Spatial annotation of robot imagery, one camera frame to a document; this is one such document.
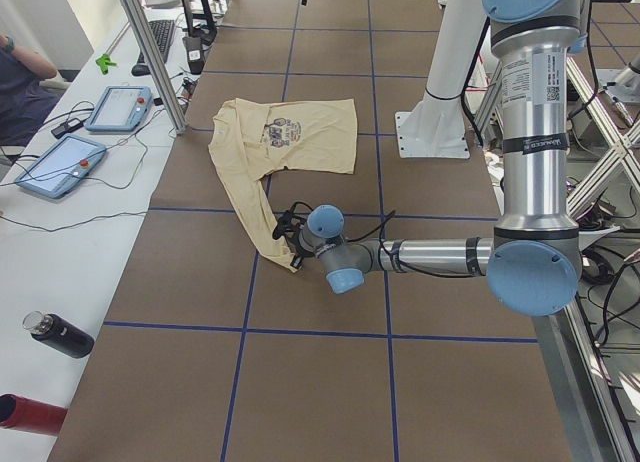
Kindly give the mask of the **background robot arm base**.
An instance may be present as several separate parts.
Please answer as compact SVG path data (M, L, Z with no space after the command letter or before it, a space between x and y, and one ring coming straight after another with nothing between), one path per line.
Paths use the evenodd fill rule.
M623 69L597 69L596 76L612 103L639 104L639 54Z

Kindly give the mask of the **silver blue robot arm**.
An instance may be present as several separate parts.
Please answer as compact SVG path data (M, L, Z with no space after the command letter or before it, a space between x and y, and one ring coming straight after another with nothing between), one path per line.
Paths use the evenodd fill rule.
M275 240L293 267L317 258L331 289L361 286L391 271L485 277L505 306L538 317L574 298L582 266L579 228L567 211L567 54L583 45L591 0L481 0L502 89L503 212L489 238L385 240L344 237L332 205L282 214Z

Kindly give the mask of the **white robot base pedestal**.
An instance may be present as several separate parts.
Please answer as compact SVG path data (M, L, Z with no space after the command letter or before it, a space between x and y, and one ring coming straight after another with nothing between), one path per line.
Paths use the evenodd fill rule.
M423 98L395 114L402 158L470 157L462 100L486 20L481 0L447 1Z

